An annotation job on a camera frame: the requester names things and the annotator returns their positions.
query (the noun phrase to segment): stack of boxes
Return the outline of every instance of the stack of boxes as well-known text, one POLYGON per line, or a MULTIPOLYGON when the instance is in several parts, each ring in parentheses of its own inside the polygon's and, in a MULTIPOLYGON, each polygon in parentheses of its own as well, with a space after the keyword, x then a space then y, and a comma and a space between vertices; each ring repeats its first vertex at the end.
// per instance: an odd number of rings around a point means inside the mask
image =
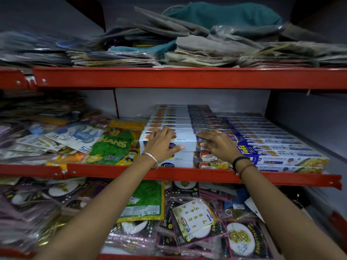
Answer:
MULTIPOLYGON (((229 169, 229 163, 218 160, 210 152, 201 149, 200 143, 205 140, 196 136, 196 133, 210 129, 228 133, 208 105, 158 105, 140 137, 141 153, 144 151, 151 133, 165 126, 176 132, 169 147, 184 145, 185 148, 159 166, 229 169)), ((236 142, 234 135, 229 135, 229 137, 236 142)))
POLYGON ((329 158, 258 113, 215 113, 261 171, 322 173, 329 158))

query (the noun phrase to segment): brown bracelet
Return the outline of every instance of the brown bracelet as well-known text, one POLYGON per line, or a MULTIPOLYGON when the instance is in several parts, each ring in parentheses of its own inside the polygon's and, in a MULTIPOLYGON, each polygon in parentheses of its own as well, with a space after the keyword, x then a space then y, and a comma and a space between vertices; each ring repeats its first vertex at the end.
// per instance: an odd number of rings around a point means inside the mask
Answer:
POLYGON ((241 175, 242 175, 242 173, 245 171, 245 169, 247 169, 248 167, 257 167, 257 166, 255 166, 253 163, 252 163, 252 164, 249 164, 249 165, 246 165, 246 166, 239 172, 239 177, 240 177, 240 179, 242 179, 242 178, 241 178, 241 175))

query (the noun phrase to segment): silver bracelet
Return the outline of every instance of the silver bracelet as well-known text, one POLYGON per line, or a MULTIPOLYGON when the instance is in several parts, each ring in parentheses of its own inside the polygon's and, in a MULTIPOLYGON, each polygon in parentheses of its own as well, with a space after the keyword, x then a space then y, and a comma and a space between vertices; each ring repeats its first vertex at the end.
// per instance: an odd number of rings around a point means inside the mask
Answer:
POLYGON ((142 153, 141 155, 144 155, 144 154, 150 156, 150 157, 155 161, 155 164, 156 164, 157 167, 156 167, 155 169, 151 168, 151 170, 158 170, 159 165, 158 165, 157 160, 153 157, 153 155, 152 155, 152 154, 149 154, 149 153, 147 153, 147 152, 144 152, 144 153, 142 153))

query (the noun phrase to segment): teal cloth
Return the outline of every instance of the teal cloth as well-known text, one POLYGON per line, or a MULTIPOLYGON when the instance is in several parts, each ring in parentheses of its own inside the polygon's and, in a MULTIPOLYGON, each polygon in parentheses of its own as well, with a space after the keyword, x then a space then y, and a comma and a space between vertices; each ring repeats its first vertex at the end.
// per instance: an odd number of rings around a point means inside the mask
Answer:
POLYGON ((164 15, 211 29, 216 25, 281 25, 282 18, 272 9, 255 3, 221 6, 212 3, 190 3, 164 15))
POLYGON ((109 49, 112 52, 144 52, 144 53, 157 53, 158 57, 164 56, 164 53, 173 51, 176 48, 176 40, 172 40, 169 43, 157 45, 150 48, 138 48, 138 47, 127 47, 127 46, 113 46, 109 49))

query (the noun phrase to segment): shelf bracket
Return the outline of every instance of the shelf bracket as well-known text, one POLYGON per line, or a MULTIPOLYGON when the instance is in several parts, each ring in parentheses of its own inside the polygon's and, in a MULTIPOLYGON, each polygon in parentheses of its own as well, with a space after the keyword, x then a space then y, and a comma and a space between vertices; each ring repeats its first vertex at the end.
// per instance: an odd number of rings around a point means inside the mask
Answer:
POLYGON ((65 0, 106 32, 102 5, 97 0, 65 0))

